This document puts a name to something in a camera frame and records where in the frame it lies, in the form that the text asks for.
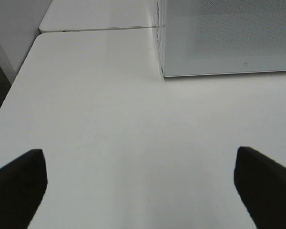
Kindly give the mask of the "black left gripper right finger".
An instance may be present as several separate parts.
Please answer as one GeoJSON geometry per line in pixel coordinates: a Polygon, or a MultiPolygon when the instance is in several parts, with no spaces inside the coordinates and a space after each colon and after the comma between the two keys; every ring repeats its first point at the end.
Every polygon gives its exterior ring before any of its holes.
{"type": "Polygon", "coordinates": [[[237,150],[234,185],[258,229],[286,229],[286,167],[247,146],[237,150]]]}

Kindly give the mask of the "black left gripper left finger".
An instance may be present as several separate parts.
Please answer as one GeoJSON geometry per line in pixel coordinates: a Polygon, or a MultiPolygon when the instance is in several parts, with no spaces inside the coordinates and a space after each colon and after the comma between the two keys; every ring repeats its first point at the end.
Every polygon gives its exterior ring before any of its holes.
{"type": "Polygon", "coordinates": [[[0,168],[0,229],[26,229],[48,185],[41,149],[32,149],[0,168]]]}

